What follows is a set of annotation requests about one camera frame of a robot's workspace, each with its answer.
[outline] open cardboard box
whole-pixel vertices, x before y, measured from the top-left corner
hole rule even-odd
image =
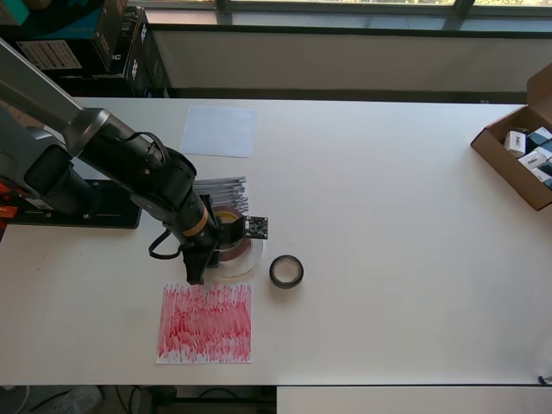
[[[527,82],[527,106],[488,125],[472,142],[472,148],[535,210],[552,204],[552,190],[541,183],[504,148],[506,134],[516,128],[552,132],[552,65]]]

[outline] white paper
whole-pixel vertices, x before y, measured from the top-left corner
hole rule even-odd
[[[256,120],[255,110],[192,106],[180,152],[248,158],[253,154]]]

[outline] black equipment box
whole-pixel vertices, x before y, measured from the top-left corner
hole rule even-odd
[[[147,74],[154,85],[154,95],[169,97],[167,89],[171,88],[171,83],[154,33],[148,28],[146,11],[142,7],[127,7],[119,32],[119,41],[122,39],[135,42],[138,53],[146,65]]]
[[[60,77],[55,82],[74,97],[153,97],[154,88],[136,44],[119,40],[110,71],[91,77]]]
[[[127,0],[54,0],[0,35],[48,76],[106,73]]]

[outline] cable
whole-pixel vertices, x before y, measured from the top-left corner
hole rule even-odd
[[[154,259],[159,260],[170,260],[175,259],[179,257],[180,252],[182,251],[183,245],[181,244],[179,246],[179,249],[176,251],[176,253],[173,254],[158,254],[155,253],[154,250],[171,234],[171,230],[167,229],[165,232],[160,235],[155,241],[151,244],[149,248],[147,248],[147,251],[149,252],[150,257],[153,257]]]
[[[166,150],[165,145],[163,145],[163,142],[157,137],[157,135],[152,134],[151,132],[134,132],[129,138],[124,138],[122,140],[117,140],[119,142],[129,142],[132,141],[134,138],[139,137],[140,135],[149,136],[152,141],[155,143],[157,148],[161,151],[161,155],[163,155],[163,166],[167,166],[170,164],[171,156],[169,155],[169,152]]]
[[[30,392],[30,387],[29,386],[26,386],[26,390],[25,390],[25,398],[23,399],[23,402],[21,403],[21,405],[19,406],[19,408],[16,410],[16,412],[14,412],[14,414],[19,414],[21,412],[21,410],[23,409],[23,407],[25,406],[25,404],[27,403],[28,401],[28,394]]]
[[[37,405],[35,405],[33,408],[31,408],[31,409],[29,410],[29,412],[41,408],[44,404],[49,403],[50,401],[52,401],[53,399],[56,399],[57,397],[61,397],[62,395],[66,395],[67,393],[69,393],[69,391],[71,391],[71,390],[67,390],[67,391],[63,391],[63,392],[58,392],[57,394],[53,395],[52,397],[46,398],[44,401],[41,401],[40,403],[38,403]]]
[[[231,395],[232,398],[240,399],[234,392],[232,392],[230,390],[227,390],[226,388],[221,388],[221,387],[218,387],[218,386],[203,391],[201,394],[199,394],[198,398],[202,398],[205,394],[208,394],[209,392],[212,392],[212,391],[223,391],[223,392],[226,392],[227,394]]]
[[[124,412],[126,412],[127,414],[130,414],[129,409],[127,408],[127,406],[122,401],[121,394],[119,393],[119,386],[115,386],[115,391],[117,393],[117,397],[119,398],[119,402],[121,403],[122,408],[124,409]]]
[[[132,414],[132,398],[134,397],[136,390],[141,391],[141,388],[139,386],[133,386],[132,391],[130,392],[130,397],[129,397],[129,413],[130,414]]]

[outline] red marker scribbles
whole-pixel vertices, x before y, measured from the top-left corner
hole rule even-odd
[[[249,283],[165,286],[157,363],[250,361]]]

